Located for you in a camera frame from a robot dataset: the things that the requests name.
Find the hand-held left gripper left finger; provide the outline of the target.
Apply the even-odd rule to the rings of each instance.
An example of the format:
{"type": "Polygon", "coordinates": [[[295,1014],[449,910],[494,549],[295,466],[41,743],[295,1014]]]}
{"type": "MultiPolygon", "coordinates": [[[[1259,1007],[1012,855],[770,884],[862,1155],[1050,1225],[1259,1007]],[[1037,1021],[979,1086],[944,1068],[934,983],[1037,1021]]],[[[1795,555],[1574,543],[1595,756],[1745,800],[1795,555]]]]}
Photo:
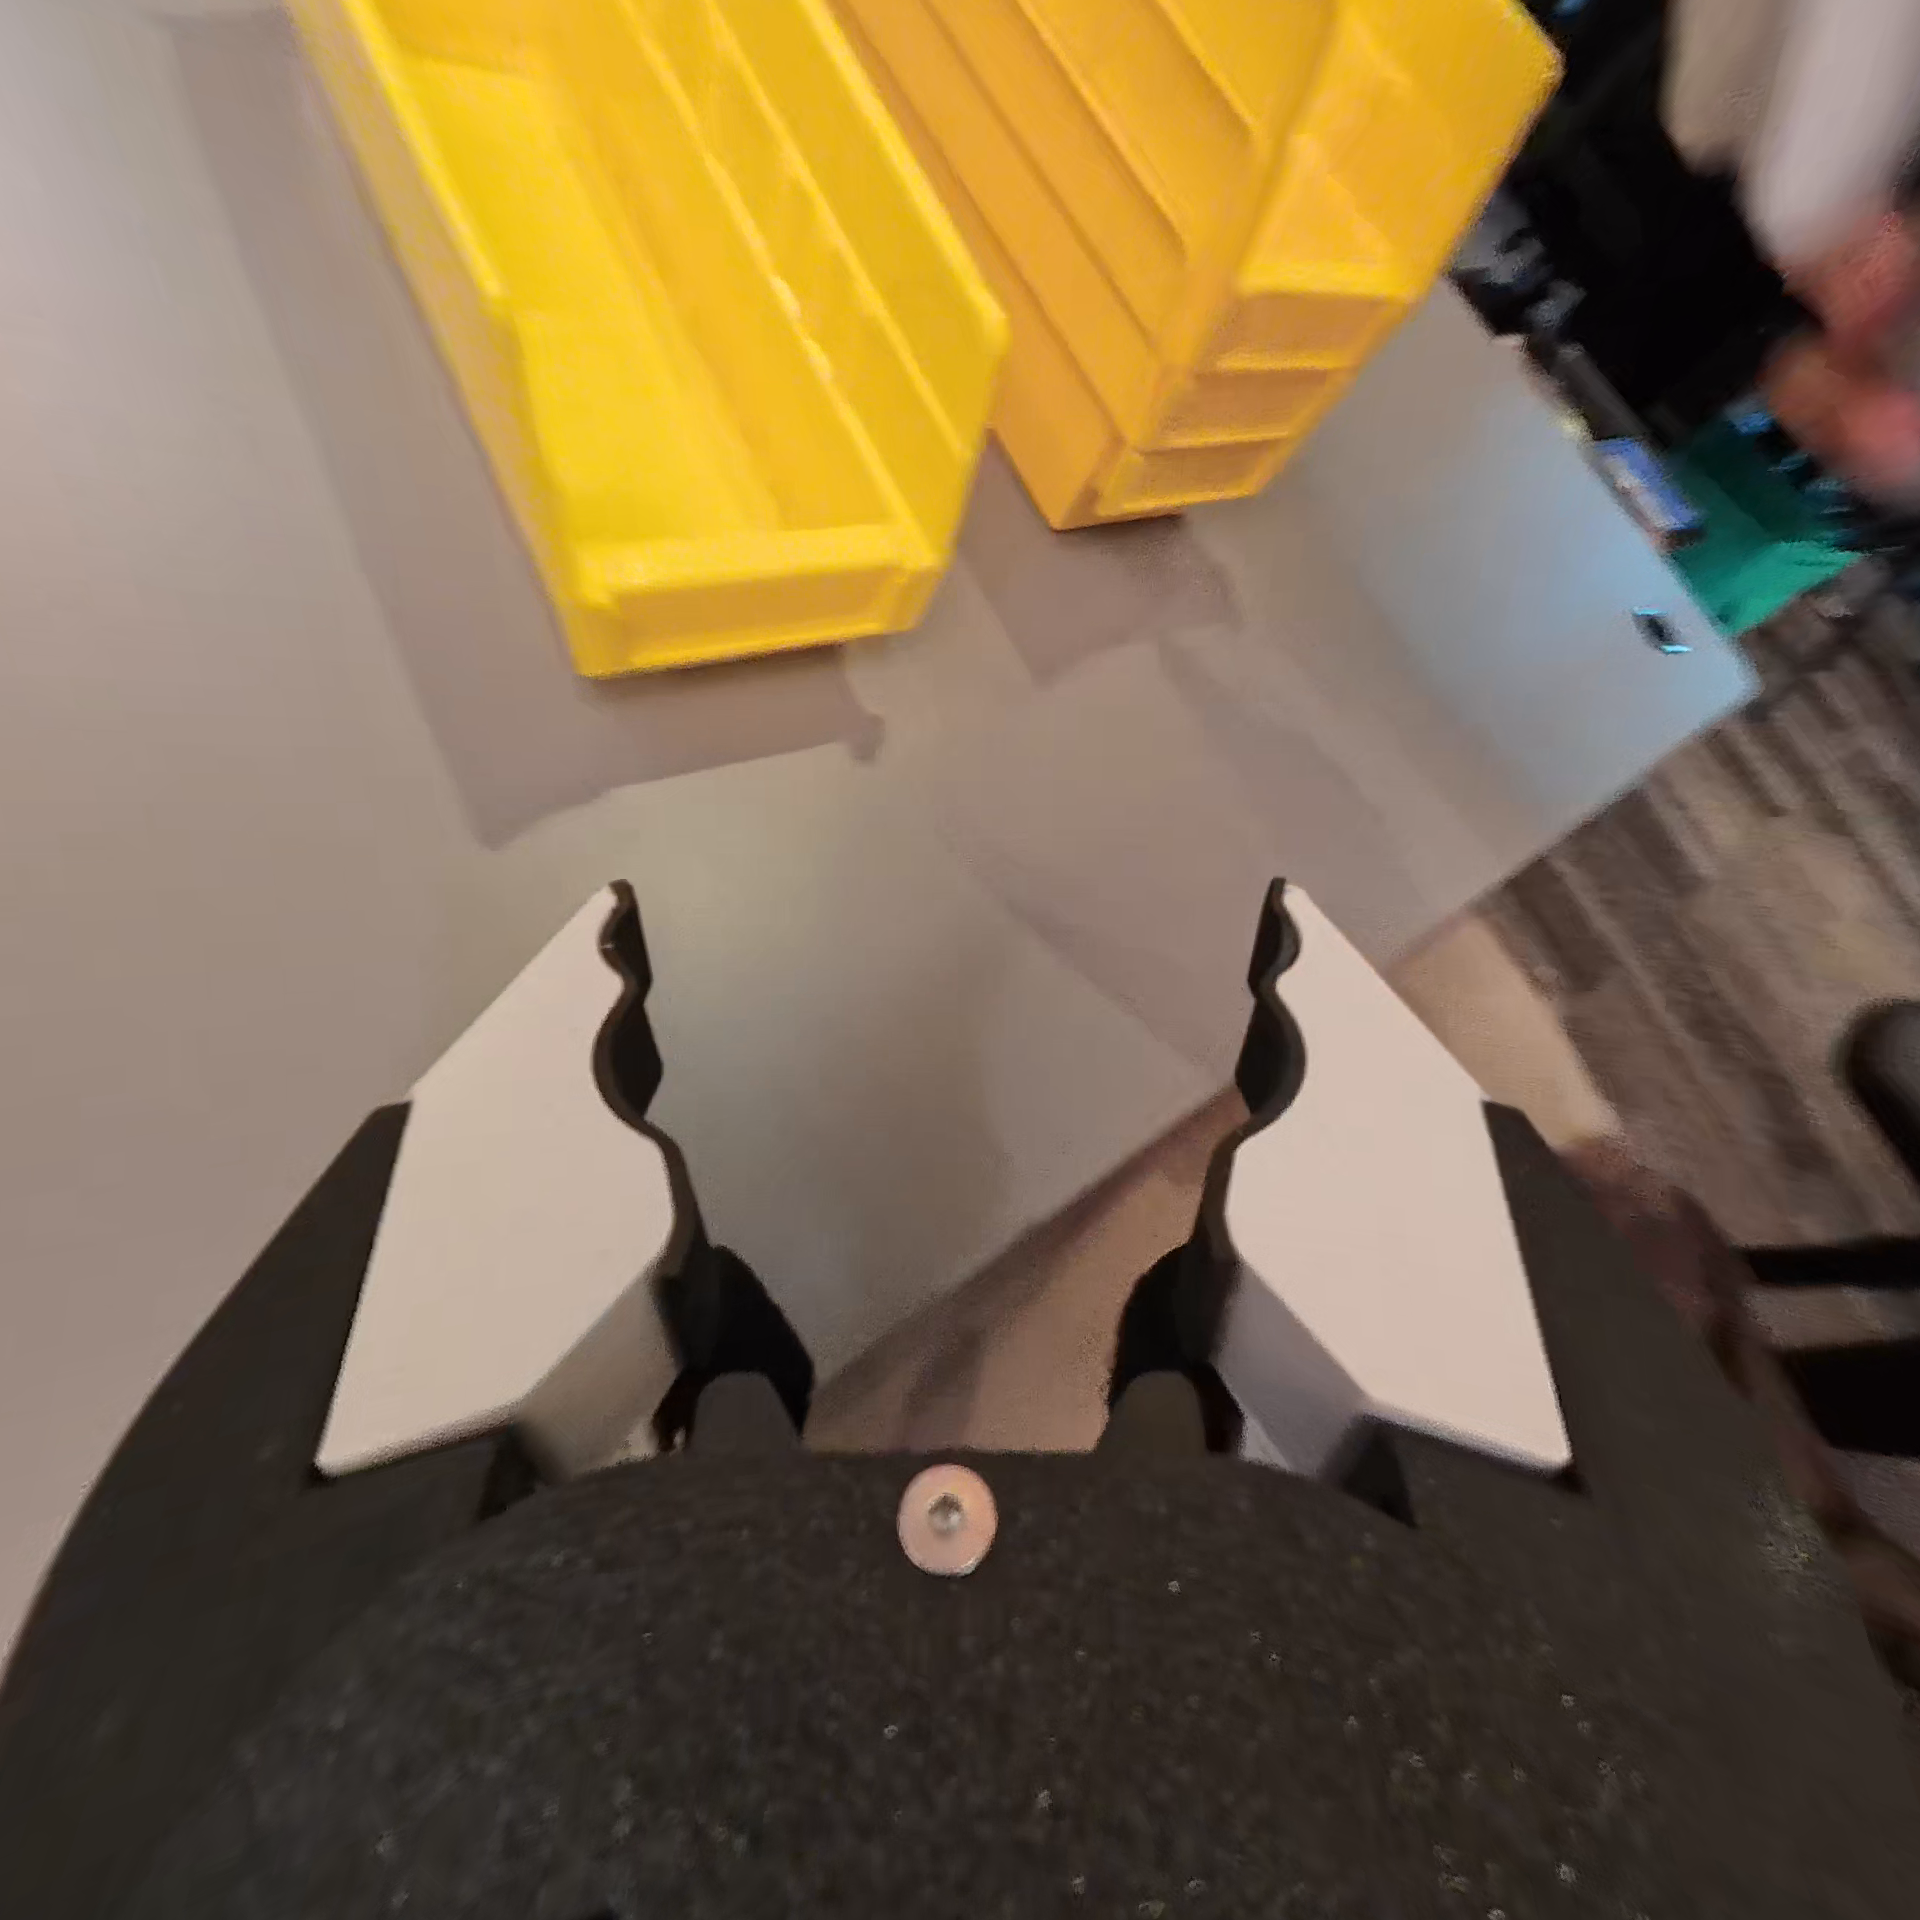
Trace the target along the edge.
{"type": "Polygon", "coordinates": [[[626,881],[595,892],[416,1080],[317,1446],[340,1477],[511,1434],[618,1457],[684,1369],[667,1287],[705,1240],[652,1119],[663,1063],[626,881]]]}

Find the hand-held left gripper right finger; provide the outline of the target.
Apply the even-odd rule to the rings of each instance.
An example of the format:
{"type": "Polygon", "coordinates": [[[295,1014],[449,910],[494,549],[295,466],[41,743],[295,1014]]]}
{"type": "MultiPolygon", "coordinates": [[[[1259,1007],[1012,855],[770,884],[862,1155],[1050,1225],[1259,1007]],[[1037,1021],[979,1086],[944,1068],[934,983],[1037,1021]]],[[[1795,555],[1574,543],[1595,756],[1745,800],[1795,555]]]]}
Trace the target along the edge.
{"type": "Polygon", "coordinates": [[[1199,1344],[1241,1455],[1341,1477],[1395,1432],[1562,1476],[1574,1448],[1482,1089],[1284,880],[1249,991],[1246,1122],[1199,1207],[1199,1344]]]}

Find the grey desk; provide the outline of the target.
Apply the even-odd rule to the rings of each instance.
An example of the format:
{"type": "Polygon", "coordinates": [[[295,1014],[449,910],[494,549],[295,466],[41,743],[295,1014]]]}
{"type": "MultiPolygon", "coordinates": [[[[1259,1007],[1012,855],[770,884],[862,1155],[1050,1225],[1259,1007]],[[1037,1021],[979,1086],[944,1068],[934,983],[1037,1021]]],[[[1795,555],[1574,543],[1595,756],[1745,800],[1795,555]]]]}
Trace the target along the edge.
{"type": "Polygon", "coordinates": [[[5,1642],[372,1108],[605,881],[663,1127],[830,1378],[1752,690],[1441,286],[1259,497],[902,637],[584,683],[275,6],[5,6],[5,1642]],[[1653,655],[1634,611],[1694,655],[1653,655]]]}

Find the person's brown trousers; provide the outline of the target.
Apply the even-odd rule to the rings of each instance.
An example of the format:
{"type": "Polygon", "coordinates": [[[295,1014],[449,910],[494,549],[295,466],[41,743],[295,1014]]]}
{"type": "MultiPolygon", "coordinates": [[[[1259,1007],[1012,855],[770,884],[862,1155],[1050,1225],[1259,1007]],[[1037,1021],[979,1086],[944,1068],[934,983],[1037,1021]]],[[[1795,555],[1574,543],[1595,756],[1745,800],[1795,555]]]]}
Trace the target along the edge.
{"type": "Polygon", "coordinates": [[[1622,1141],[1588,1137],[1562,1149],[1562,1162],[1594,1192],[1605,1219],[1626,1240],[1634,1258],[1662,1290],[1681,1321],[1713,1356],[1740,1398],[1769,1434],[1790,1492],[1801,1499],[1839,1555],[1858,1602],[1869,1642],[1890,1674],[1909,1692],[1918,1679],[1916,1535],[1902,1538],[1861,1497],[1856,1457],[1820,1437],[1784,1356],[1754,1307],[1756,1285],[1711,1212],[1677,1184],[1641,1162],[1622,1141]]]}

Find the small blue box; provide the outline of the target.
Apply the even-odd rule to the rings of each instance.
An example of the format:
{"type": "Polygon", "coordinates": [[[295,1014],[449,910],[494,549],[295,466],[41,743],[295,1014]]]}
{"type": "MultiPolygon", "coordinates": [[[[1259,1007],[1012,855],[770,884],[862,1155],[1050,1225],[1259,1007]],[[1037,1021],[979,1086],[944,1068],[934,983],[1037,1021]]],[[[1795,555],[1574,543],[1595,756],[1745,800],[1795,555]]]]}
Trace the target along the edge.
{"type": "Polygon", "coordinates": [[[1605,479],[1622,511],[1643,528],[1647,541],[1662,552],[1698,543],[1707,532],[1707,519],[1698,511],[1662,458],[1634,437],[1606,437],[1592,440],[1592,463],[1605,479]]]}

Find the green mat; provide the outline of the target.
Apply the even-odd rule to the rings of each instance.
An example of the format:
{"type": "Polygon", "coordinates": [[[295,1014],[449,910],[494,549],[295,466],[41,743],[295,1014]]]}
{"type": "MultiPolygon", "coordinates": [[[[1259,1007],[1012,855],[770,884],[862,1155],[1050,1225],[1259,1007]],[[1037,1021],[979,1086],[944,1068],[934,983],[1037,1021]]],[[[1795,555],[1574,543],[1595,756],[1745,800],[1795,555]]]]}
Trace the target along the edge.
{"type": "Polygon", "coordinates": [[[1668,561],[1726,640],[1832,584],[1856,558],[1826,475],[1761,406],[1710,419],[1666,471],[1698,522],[1668,561]]]}

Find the black office chair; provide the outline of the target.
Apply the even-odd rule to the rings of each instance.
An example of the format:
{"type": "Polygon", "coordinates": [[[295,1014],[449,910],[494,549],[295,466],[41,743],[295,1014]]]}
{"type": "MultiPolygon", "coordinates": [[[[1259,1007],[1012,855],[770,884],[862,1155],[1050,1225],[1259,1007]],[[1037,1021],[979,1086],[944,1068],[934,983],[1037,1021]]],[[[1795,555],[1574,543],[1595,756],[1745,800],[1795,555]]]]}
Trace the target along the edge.
{"type": "MultiPolygon", "coordinates": [[[[1918,1004],[1869,1009],[1840,1048],[1843,1080],[1909,1179],[1918,1182],[1918,1004]]],[[[1918,1240],[1868,1238],[1833,1247],[1743,1254],[1774,1290],[1851,1288],[1916,1299],[1918,1240]]],[[[1784,1356],[1813,1428],[1843,1454],[1918,1461],[1918,1335],[1878,1337],[1784,1356]]]]}

